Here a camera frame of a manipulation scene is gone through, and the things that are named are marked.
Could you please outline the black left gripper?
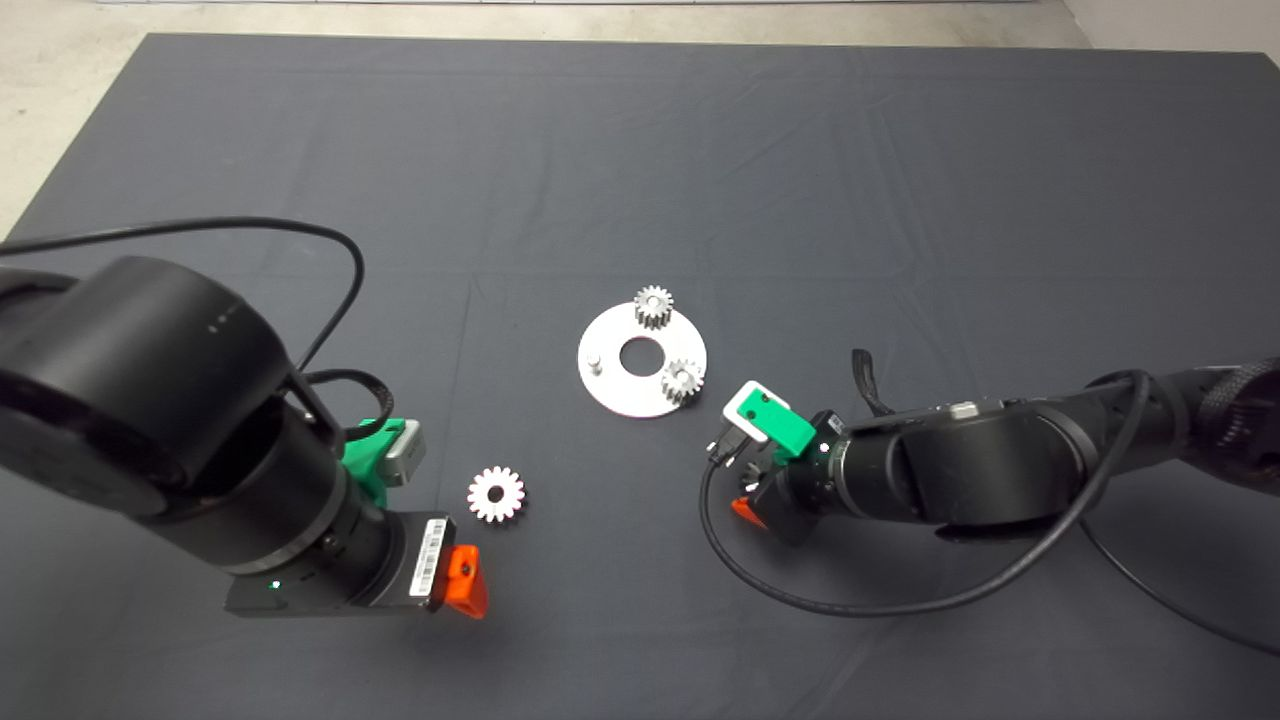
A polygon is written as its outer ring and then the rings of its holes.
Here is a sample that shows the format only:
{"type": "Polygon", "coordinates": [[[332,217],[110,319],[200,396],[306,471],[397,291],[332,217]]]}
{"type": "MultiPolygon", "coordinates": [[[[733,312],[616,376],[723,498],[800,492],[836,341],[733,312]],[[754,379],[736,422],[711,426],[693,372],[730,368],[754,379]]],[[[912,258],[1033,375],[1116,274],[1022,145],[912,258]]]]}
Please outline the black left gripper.
{"type": "Polygon", "coordinates": [[[444,512],[362,511],[285,565],[237,577],[224,609],[250,619],[347,618],[444,603],[480,620],[489,609],[480,550],[454,546],[454,536],[444,512]]]}

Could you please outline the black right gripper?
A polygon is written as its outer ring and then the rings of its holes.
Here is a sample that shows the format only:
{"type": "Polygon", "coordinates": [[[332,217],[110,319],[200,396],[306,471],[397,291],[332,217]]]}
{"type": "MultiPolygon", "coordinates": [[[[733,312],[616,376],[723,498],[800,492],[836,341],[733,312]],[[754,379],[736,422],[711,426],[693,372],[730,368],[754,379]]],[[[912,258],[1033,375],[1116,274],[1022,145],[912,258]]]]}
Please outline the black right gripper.
{"type": "Polygon", "coordinates": [[[737,497],[731,509],[786,544],[800,546],[822,518],[838,514],[831,460],[772,462],[753,491],[753,506],[749,497],[737,497]]]}

